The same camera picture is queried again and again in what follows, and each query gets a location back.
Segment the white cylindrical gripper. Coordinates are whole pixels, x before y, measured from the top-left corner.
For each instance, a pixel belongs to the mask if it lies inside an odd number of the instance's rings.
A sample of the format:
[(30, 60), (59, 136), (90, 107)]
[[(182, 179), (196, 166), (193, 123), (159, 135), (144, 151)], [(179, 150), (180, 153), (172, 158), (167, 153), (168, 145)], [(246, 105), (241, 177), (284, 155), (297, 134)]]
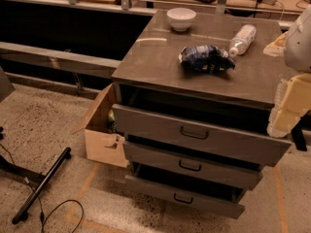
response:
[(283, 138), (297, 125), (300, 118), (311, 110), (311, 74), (304, 73), (281, 80), (276, 89), (274, 107), (271, 110), (267, 133)]

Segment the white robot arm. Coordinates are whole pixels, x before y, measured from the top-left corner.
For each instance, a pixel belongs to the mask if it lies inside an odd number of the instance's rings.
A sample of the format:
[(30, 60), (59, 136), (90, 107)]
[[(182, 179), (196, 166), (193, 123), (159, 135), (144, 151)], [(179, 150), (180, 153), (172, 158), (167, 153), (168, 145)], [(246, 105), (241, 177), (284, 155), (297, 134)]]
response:
[(275, 138), (288, 135), (311, 110), (311, 6), (288, 30), (283, 55), (299, 75), (278, 83), (267, 125), (267, 133)]

